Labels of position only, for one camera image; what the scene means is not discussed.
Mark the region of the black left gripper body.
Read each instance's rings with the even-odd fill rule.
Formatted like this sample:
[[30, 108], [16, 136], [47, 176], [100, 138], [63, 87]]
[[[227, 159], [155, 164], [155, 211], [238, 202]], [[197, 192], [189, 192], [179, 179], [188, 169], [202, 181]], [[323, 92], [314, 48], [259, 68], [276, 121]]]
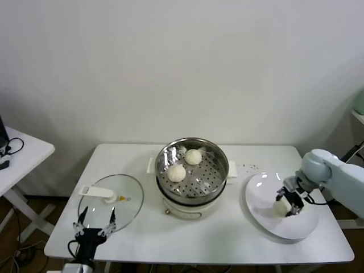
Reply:
[[97, 247], [106, 242], [109, 231], [100, 228], [77, 228], [75, 240], [78, 243], [78, 251], [75, 254], [76, 262], [92, 262]]

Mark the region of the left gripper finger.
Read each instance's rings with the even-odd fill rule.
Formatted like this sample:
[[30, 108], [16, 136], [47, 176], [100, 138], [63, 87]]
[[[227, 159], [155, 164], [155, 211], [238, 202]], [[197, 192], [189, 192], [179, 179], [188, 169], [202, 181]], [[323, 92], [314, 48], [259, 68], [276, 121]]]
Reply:
[[101, 229], [101, 231], [98, 232], [98, 235], [102, 237], [109, 237], [116, 231], [116, 227], [115, 208], [113, 208], [111, 211], [109, 223], [103, 229]]
[[85, 226], [83, 225], [85, 216], [87, 214], [88, 207], [86, 206], [82, 213], [79, 215], [77, 222], [73, 223], [73, 230], [75, 231], [75, 236], [81, 236], [84, 234]]

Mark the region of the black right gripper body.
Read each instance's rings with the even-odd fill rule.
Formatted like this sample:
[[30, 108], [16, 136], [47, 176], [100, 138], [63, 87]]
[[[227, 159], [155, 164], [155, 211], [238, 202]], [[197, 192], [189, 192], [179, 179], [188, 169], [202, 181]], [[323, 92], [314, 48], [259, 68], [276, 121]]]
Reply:
[[304, 207], [302, 198], [296, 192], [285, 192], [285, 197], [291, 205], [291, 211], [301, 211]]

